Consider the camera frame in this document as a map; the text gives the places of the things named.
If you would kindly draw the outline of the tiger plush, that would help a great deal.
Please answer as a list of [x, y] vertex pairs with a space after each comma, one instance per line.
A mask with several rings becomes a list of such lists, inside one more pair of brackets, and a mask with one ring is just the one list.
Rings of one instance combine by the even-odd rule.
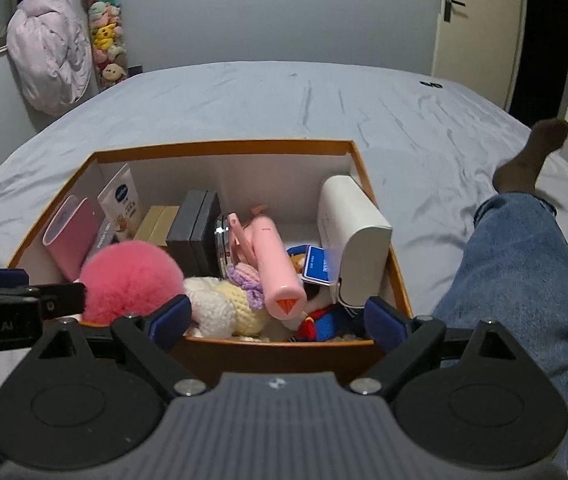
[[291, 331], [294, 342], [326, 342], [346, 337], [352, 338], [353, 318], [346, 308], [331, 296], [331, 284], [323, 286], [307, 283], [301, 278], [305, 251], [309, 245], [297, 245], [287, 249], [290, 262], [300, 278], [307, 303], [295, 318], [282, 324]]

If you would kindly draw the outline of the dark grey square box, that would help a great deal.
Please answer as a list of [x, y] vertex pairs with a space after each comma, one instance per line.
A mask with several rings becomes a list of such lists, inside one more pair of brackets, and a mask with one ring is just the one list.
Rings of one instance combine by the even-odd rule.
[[185, 278], [220, 278], [213, 234], [219, 214], [221, 206], [214, 191], [189, 190], [182, 200], [165, 241]]

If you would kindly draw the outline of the pink fluffy pom-pom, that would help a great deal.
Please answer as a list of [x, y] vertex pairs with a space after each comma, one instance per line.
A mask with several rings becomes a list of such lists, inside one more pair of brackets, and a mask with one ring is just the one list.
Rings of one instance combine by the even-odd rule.
[[142, 240], [102, 249], [82, 267], [78, 281], [86, 288], [82, 319], [95, 325], [130, 313], [149, 315], [185, 293], [180, 266]]

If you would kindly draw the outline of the cream crochet plush toy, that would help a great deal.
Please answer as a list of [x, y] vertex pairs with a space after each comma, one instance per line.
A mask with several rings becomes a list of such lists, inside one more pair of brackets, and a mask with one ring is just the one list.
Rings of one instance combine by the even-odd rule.
[[247, 263], [230, 264], [226, 278], [185, 278], [192, 306], [186, 335], [194, 338], [255, 338], [270, 321], [258, 271]]

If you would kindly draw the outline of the beige small box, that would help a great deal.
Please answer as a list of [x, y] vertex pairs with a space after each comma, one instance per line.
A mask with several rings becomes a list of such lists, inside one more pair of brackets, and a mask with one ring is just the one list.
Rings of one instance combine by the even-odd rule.
[[165, 240], [178, 211], [178, 206], [151, 206], [136, 231], [134, 239], [157, 246], [166, 252], [168, 245]]

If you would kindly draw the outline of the white rectangular device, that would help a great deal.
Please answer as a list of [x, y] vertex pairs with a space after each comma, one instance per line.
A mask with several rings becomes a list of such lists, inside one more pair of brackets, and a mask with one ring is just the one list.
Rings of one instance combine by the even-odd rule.
[[390, 223], [352, 177], [337, 174], [322, 185], [317, 228], [331, 295], [348, 308], [363, 307], [385, 274]]

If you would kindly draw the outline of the round silver tin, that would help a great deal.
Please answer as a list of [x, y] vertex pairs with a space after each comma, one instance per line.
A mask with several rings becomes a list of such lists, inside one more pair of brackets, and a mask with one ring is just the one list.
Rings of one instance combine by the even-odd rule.
[[227, 220], [226, 214], [219, 214], [215, 222], [213, 234], [220, 275], [221, 278], [227, 278], [227, 268], [233, 266], [234, 259], [231, 247], [231, 233], [229, 232], [229, 220]]

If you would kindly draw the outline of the person's right leg in jeans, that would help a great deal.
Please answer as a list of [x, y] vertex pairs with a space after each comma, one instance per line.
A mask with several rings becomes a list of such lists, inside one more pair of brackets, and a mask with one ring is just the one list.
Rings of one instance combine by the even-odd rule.
[[[433, 314], [446, 325], [502, 323], [562, 395], [568, 408], [568, 243], [556, 209], [535, 192], [546, 157], [568, 122], [535, 124], [524, 148], [493, 176], [495, 195], [474, 214], [474, 233]], [[556, 456], [568, 469], [568, 434]]]

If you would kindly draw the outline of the white cream tube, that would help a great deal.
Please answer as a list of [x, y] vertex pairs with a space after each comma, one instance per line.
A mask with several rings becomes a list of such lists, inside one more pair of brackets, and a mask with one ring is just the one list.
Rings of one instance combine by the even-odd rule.
[[129, 164], [124, 164], [98, 194], [98, 203], [119, 242], [133, 240], [144, 218]]

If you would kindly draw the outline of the orange cardboard box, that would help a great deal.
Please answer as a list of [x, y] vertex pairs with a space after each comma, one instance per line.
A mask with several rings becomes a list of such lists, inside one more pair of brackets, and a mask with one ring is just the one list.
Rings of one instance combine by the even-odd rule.
[[[184, 244], [183, 271], [197, 262], [203, 274], [220, 273], [231, 260], [228, 214], [249, 221], [262, 206], [285, 246], [331, 249], [321, 194], [324, 182], [348, 176], [368, 198], [375, 196], [357, 144], [347, 140], [264, 139], [161, 144], [95, 152], [69, 178], [14, 252], [12, 269], [25, 270], [34, 284], [63, 281], [44, 248], [54, 214], [69, 196], [98, 199], [123, 166], [130, 167], [143, 207], [177, 206], [189, 191], [214, 192], [214, 214], [203, 222], [198, 240]], [[184, 338], [170, 351], [201, 380], [216, 384], [225, 372], [318, 373], [330, 370], [346, 384], [376, 364], [384, 352], [369, 340], [287, 342], [270, 334], [266, 342]]]

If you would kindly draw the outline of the light blue bed sheet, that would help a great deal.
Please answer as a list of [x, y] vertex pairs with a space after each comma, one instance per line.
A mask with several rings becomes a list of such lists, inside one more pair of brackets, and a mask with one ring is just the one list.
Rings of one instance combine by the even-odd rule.
[[448, 291], [494, 170], [527, 126], [460, 84], [346, 65], [219, 63], [158, 70], [71, 110], [0, 165], [0, 266], [94, 152], [206, 140], [357, 144], [413, 310]]

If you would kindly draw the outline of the lilac bundled duvet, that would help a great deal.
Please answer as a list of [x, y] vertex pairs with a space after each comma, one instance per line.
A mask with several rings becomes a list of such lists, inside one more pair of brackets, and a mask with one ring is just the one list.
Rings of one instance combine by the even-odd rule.
[[92, 48], [70, 0], [22, 0], [7, 24], [6, 47], [35, 110], [63, 115], [89, 89]]

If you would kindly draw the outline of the cream door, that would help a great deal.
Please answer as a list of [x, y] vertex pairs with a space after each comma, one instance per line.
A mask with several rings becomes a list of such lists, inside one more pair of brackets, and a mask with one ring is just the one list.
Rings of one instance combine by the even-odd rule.
[[524, 0], [459, 0], [436, 24], [432, 74], [458, 82], [500, 108], [509, 104], [516, 80], [526, 16]]

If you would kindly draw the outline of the hanging plush toy column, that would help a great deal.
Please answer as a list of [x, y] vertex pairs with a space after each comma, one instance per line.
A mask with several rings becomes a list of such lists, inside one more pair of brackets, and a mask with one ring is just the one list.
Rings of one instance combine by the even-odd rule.
[[103, 91], [129, 77], [121, 0], [82, 0], [82, 4], [88, 18], [96, 80]]

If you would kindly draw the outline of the blue tag keychain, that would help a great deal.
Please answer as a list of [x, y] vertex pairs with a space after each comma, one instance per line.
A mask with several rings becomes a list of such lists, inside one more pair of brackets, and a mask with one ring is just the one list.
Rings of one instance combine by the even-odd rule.
[[305, 261], [303, 262], [301, 278], [307, 283], [328, 286], [331, 284], [329, 277], [325, 250], [323, 248], [309, 245], [305, 251]]

